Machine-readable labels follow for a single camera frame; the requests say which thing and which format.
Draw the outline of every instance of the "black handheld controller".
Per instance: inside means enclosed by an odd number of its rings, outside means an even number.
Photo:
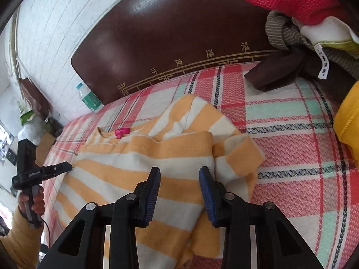
[[[25,203],[26,216],[30,227],[37,229],[42,225],[42,219],[31,207],[34,204],[34,196],[38,194],[39,185],[44,181],[72,170],[68,162],[54,166],[38,167],[35,164],[36,145],[28,139],[19,141],[17,175],[13,177],[13,187],[22,190],[28,195],[29,201]]]

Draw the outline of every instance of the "bed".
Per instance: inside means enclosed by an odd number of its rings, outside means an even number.
[[[255,64],[195,71],[79,117],[65,126],[45,165],[73,162],[98,126],[109,132],[136,126],[158,116],[176,98],[195,94],[250,134],[264,151],[266,160],[259,168],[252,202],[276,203],[324,268],[342,268],[359,242],[359,173],[347,146],[333,131],[338,106],[314,82],[302,78],[270,92],[255,90],[243,78]],[[51,243],[64,229],[61,201],[56,199],[64,177],[44,182]],[[191,268],[220,268],[220,264],[220,259],[195,256]]]

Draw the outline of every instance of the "red knitted fabric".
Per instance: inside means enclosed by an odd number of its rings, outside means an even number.
[[[328,16],[345,20],[346,14],[337,0],[246,0],[253,5],[277,10],[308,25],[322,22]]]

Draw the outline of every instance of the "pink clothing tag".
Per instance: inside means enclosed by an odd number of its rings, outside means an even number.
[[[118,139],[122,138],[123,135],[128,135],[129,133],[130,128],[128,127],[119,128],[114,131],[114,134]]]

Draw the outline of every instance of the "yellow sleeve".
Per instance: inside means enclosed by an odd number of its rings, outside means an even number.
[[[359,164],[359,81],[349,91],[334,119],[334,130],[342,143],[349,145]]]
[[[40,241],[43,227],[32,230],[28,221],[15,210],[11,230],[0,237],[5,250],[21,269],[35,269],[39,260]]]

